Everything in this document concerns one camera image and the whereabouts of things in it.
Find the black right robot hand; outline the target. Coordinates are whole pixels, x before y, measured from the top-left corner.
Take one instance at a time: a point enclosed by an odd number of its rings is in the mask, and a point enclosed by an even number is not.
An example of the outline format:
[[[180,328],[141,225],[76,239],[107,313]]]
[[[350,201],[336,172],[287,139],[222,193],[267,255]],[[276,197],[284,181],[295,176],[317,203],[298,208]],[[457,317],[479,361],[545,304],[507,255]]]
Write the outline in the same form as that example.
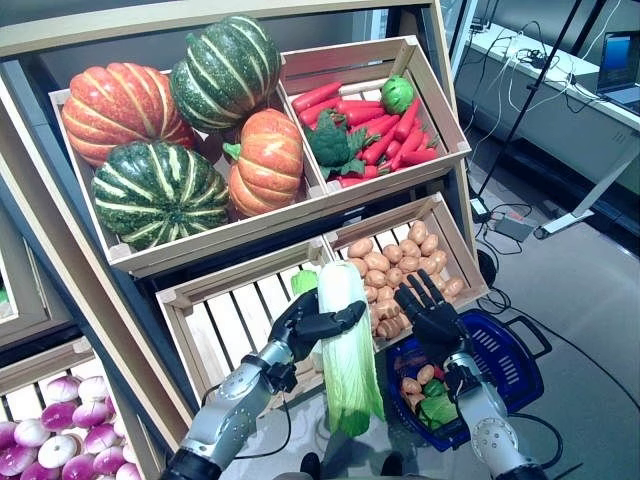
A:
[[[472,353],[472,345],[464,325],[453,306],[434,285],[425,270],[407,277],[412,289],[401,283],[394,300],[412,325],[429,361],[442,366],[456,353]]]

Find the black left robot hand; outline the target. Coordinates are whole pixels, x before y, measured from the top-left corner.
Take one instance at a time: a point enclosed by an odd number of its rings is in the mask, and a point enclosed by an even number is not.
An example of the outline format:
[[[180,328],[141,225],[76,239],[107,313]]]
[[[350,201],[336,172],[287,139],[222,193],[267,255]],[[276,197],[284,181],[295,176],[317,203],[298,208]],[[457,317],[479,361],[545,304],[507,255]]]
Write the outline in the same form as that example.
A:
[[[319,312],[318,289],[301,294],[275,321],[269,341],[284,349],[281,363],[304,360],[322,339],[334,338],[354,327],[366,310],[357,300],[337,312]]]

